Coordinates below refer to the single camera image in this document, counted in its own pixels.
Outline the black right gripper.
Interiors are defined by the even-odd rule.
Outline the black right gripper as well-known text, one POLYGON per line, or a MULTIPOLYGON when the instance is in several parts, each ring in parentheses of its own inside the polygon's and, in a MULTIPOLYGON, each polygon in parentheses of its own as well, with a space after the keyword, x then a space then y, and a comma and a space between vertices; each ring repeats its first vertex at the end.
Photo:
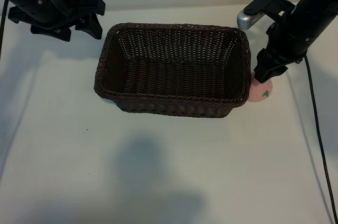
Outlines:
POLYGON ((336 16, 337 0, 300 0, 286 15, 286 22, 270 30, 266 49, 257 55, 255 79, 264 83, 285 73, 288 68, 284 63, 303 57, 336 16), (274 58, 280 63, 274 65, 274 58))

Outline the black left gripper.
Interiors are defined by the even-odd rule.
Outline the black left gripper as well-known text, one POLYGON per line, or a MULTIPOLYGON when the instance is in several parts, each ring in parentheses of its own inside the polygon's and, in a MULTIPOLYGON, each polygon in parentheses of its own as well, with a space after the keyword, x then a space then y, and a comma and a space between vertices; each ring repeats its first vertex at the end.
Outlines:
POLYGON ((104 15, 106 4, 103 0, 8 0, 11 7, 8 19, 14 23, 24 22, 31 26, 33 34, 49 35, 69 42, 70 19, 76 11, 90 13, 78 19, 75 30, 86 32, 97 40, 102 38, 102 27, 97 15, 104 15))

